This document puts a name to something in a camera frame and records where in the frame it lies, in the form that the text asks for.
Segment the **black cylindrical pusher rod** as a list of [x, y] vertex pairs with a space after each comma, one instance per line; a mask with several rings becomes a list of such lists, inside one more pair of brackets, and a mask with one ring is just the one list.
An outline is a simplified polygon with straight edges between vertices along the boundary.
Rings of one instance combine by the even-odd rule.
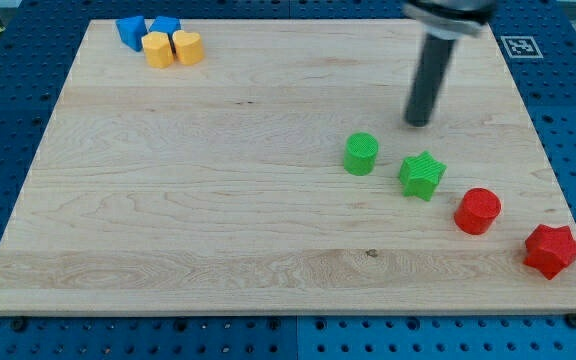
[[456, 41], [425, 35], [419, 61], [404, 111], [405, 122], [425, 127], [441, 90]]

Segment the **silver tool flange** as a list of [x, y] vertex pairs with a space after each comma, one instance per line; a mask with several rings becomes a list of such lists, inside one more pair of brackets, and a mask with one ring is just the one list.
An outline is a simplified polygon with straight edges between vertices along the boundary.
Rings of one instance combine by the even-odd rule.
[[404, 15], [442, 40], [476, 37], [496, 9], [496, 0], [407, 0], [402, 5]]

